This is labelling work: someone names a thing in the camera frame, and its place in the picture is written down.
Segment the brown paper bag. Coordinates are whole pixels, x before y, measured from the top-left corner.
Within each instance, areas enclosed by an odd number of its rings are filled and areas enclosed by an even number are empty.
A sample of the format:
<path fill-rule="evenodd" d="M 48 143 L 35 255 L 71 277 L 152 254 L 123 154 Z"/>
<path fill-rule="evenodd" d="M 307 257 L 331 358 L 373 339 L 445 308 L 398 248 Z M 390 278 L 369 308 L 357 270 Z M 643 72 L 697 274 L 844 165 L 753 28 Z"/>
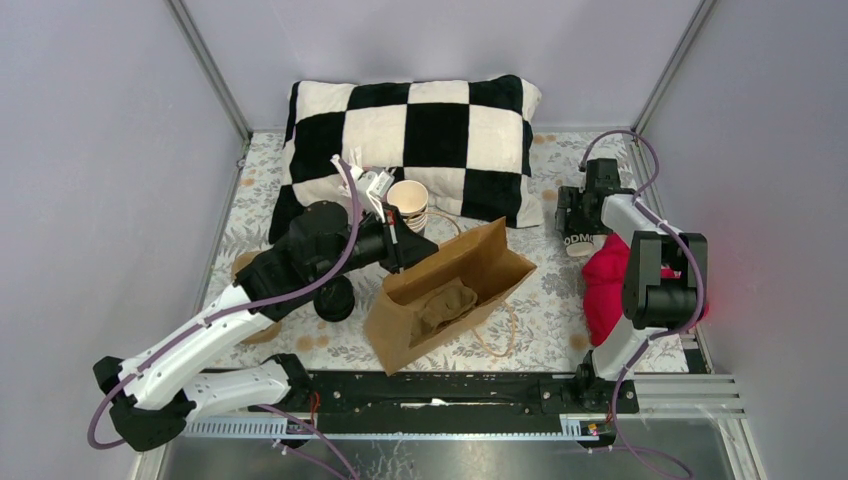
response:
<path fill-rule="evenodd" d="M 475 227 L 400 274 L 388 275 L 364 323 L 392 375 L 481 325 L 536 270 L 509 249 L 506 220 Z"/>

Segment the brown cardboard cup carrier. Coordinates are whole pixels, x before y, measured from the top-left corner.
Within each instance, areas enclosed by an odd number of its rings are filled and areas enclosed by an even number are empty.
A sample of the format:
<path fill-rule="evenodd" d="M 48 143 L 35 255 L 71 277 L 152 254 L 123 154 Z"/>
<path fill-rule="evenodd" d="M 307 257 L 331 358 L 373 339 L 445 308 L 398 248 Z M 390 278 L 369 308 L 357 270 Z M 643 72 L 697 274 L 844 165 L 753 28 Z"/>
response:
<path fill-rule="evenodd" d="M 415 308 L 411 339 L 419 340 L 473 310 L 478 294 L 460 278 L 454 278 L 421 299 Z"/>

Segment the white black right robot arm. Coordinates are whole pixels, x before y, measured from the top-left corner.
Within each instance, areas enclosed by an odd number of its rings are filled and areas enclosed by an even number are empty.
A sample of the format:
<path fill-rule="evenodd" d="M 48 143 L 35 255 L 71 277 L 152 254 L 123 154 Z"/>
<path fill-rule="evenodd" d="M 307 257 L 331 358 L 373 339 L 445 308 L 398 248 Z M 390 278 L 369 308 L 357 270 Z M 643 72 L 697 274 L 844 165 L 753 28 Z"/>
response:
<path fill-rule="evenodd" d="M 586 281 L 585 312 L 611 306 L 616 319 L 578 367 L 573 386 L 577 405 L 597 412 L 652 341 L 703 317 L 708 241 L 670 225 L 623 187 L 615 160 L 591 159 L 582 170 L 583 186 L 558 191 L 555 228 L 568 254 L 597 265 L 602 240 L 617 240 L 624 249 L 614 268 Z"/>

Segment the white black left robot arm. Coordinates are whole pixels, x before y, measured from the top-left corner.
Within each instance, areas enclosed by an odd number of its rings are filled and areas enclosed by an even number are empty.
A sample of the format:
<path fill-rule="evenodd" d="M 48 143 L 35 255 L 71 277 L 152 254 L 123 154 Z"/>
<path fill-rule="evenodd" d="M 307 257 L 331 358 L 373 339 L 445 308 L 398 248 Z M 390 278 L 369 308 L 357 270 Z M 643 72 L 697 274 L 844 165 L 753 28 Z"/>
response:
<path fill-rule="evenodd" d="M 165 339 L 126 359 L 106 356 L 93 372 L 105 397 L 88 430 L 95 449 L 100 417 L 109 415 L 118 440 L 137 452 L 158 448 L 197 418 L 260 404 L 296 411 L 309 401 L 308 376 L 293 355 L 276 355 L 257 367 L 213 373 L 207 367 L 225 350 L 312 303 L 327 321 L 349 316 L 353 296 L 331 302 L 330 283 L 350 271 L 379 264 L 400 273 L 438 252 L 412 231 L 397 208 L 380 214 L 340 204 L 314 203 L 295 217 L 274 245 L 237 272 L 235 280 Z"/>

